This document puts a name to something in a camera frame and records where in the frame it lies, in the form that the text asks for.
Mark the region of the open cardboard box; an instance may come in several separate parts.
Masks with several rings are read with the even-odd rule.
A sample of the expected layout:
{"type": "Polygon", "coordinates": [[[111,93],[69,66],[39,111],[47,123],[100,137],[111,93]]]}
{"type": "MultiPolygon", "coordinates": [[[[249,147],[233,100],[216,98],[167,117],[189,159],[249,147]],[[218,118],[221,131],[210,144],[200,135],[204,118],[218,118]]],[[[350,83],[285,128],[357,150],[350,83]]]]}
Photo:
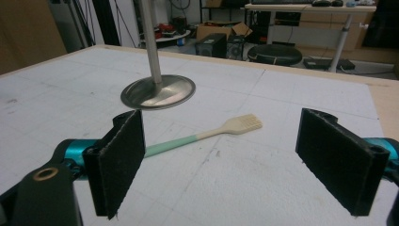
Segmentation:
{"type": "Polygon", "coordinates": [[[243,22],[205,22],[198,25],[196,31],[196,39],[201,40],[206,36],[214,33],[225,34],[227,37],[229,37],[230,35],[240,35],[247,37],[252,33],[252,29],[243,22]]]}

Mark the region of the metal stand with round base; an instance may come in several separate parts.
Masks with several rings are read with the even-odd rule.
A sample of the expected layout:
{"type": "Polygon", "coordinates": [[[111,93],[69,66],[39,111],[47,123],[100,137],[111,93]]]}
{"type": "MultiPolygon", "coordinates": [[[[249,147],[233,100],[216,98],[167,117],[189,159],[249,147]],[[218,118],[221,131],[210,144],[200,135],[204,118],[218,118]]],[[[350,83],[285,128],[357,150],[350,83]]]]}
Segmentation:
{"type": "Polygon", "coordinates": [[[139,79],[120,94],[121,101],[133,109],[158,110],[180,105],[196,91],[195,83],[178,74],[161,74],[154,29],[151,0],[139,0],[151,76],[139,79]]]}

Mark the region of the round white side table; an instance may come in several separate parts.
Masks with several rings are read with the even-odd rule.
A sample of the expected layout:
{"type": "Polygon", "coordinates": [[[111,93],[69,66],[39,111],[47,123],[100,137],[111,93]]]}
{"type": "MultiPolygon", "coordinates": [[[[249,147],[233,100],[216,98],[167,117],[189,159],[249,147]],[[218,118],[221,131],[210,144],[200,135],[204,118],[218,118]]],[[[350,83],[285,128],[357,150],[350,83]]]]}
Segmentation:
{"type": "Polygon", "coordinates": [[[184,46],[185,39],[192,34],[190,30],[186,30],[182,35],[175,33],[171,37],[156,38],[155,43],[158,48],[165,48],[168,46],[184,46]]]}

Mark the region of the beige fork with green handle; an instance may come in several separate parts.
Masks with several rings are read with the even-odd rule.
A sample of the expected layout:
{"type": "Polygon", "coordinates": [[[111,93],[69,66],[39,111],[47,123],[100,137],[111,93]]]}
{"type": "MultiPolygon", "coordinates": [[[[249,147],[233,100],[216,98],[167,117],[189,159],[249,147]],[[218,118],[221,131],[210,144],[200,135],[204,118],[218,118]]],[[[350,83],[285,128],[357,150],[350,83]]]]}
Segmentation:
{"type": "Polygon", "coordinates": [[[178,139],[166,141],[163,143],[151,145],[146,148],[145,157],[154,156],[163,152],[170,151],[184,145],[197,142],[208,137],[221,134],[242,135],[263,127],[263,123],[253,114],[247,114],[226,120],[220,127],[202,132],[189,137],[181,137],[178,139]]]}

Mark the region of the wooden desk with clutter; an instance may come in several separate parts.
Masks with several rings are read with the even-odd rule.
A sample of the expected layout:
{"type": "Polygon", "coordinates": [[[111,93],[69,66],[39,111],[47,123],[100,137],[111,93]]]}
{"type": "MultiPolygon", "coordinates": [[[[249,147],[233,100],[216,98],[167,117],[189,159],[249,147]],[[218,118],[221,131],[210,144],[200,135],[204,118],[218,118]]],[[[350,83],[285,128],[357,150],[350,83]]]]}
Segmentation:
{"type": "Polygon", "coordinates": [[[334,56],[331,60],[330,66],[328,67],[328,70],[332,73],[335,73],[339,59],[342,55],[346,37],[349,33],[350,25],[352,24],[353,17],[355,15],[367,15],[368,13],[374,13],[376,11],[376,6],[358,6],[356,3],[353,3],[352,7],[348,7],[347,5],[343,5],[342,7],[314,7],[312,4],[246,4],[245,9],[250,11],[270,12],[267,44],[271,44],[273,41],[278,41],[332,48],[334,50],[334,56]],[[345,15],[346,19],[343,22],[342,28],[339,30],[305,26],[294,26],[293,28],[289,28],[286,25],[276,24],[277,12],[294,12],[300,13],[301,15],[306,13],[324,16],[345,15]]]}

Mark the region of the black computer case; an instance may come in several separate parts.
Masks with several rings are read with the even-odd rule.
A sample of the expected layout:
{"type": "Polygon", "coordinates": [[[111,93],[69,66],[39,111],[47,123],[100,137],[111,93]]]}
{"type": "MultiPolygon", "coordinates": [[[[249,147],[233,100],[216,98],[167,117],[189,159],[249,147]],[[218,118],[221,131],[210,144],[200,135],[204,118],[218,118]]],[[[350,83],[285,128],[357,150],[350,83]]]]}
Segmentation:
{"type": "Polygon", "coordinates": [[[224,33],[212,33],[196,42],[196,55],[225,58],[227,54],[227,36],[224,33]]]}

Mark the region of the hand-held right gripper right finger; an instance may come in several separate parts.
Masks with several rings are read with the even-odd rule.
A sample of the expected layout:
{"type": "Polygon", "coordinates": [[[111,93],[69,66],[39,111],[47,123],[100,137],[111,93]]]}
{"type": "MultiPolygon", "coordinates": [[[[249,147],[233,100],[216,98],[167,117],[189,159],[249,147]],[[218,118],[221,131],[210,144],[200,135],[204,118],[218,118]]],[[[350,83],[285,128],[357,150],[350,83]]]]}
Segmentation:
{"type": "Polygon", "coordinates": [[[381,180],[399,186],[399,141],[359,137],[326,112],[301,110],[295,152],[355,217],[370,214],[381,180]]]}

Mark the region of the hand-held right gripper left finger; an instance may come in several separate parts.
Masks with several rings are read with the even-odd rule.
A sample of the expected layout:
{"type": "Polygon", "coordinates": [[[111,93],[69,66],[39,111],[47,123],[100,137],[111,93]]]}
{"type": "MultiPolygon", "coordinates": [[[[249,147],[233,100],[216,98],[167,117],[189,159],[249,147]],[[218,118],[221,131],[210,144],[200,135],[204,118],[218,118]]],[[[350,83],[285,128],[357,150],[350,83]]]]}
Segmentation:
{"type": "Polygon", "coordinates": [[[89,183],[96,215],[113,218],[136,177],[146,147],[142,112],[116,116],[100,139],[66,139],[56,146],[54,163],[67,165],[89,183]]]}

